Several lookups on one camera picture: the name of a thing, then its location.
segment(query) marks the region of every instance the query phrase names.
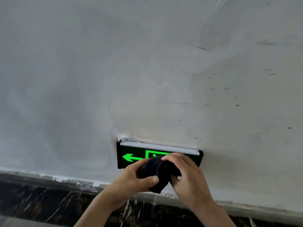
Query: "fingernail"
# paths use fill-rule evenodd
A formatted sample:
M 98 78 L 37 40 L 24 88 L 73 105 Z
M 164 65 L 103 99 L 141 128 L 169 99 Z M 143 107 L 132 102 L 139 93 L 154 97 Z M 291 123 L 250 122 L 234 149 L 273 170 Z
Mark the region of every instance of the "fingernail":
M 154 176 L 152 180 L 153 180 L 154 183 L 158 183 L 159 182 L 158 176 Z

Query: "green arrow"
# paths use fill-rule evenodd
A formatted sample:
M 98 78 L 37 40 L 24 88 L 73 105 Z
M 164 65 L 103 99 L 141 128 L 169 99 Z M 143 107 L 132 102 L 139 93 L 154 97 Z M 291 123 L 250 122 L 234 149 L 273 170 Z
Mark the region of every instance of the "green arrow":
M 139 157 L 132 157 L 132 155 L 133 154 L 126 154 L 126 155 L 123 155 L 122 157 L 125 158 L 125 160 L 129 161 L 129 162 L 133 162 L 133 160 L 141 160 L 142 159 L 142 158 L 139 158 Z

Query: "right hand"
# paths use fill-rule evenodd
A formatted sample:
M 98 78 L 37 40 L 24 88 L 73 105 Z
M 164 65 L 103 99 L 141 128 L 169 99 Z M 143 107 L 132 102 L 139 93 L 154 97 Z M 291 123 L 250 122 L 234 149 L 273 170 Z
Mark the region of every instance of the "right hand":
M 170 153 L 161 159 L 174 163 L 180 170 L 181 179 L 172 175 L 170 183 L 181 202 L 189 209 L 195 212 L 214 203 L 202 171 L 188 156 Z

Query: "white wall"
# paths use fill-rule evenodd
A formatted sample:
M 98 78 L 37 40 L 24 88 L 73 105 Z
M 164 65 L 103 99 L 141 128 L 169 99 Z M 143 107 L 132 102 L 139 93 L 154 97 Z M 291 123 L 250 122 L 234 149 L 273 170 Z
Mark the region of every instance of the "white wall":
M 0 0 L 0 167 L 109 183 L 128 133 L 203 149 L 216 200 L 303 212 L 302 8 Z

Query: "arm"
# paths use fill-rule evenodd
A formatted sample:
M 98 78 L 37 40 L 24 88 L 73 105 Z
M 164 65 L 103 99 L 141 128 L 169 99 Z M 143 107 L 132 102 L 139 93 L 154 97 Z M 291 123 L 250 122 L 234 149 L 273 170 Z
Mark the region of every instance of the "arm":
M 138 192 L 147 192 L 159 182 L 157 176 L 138 179 L 136 173 L 149 159 L 142 159 L 125 168 L 123 173 L 90 203 L 74 227 L 104 226 L 112 211 Z
M 162 157 L 162 160 L 174 163 L 180 170 L 180 180 L 174 175 L 171 177 L 172 187 L 205 227 L 236 227 L 225 210 L 212 199 L 202 171 L 188 156 L 171 153 Z

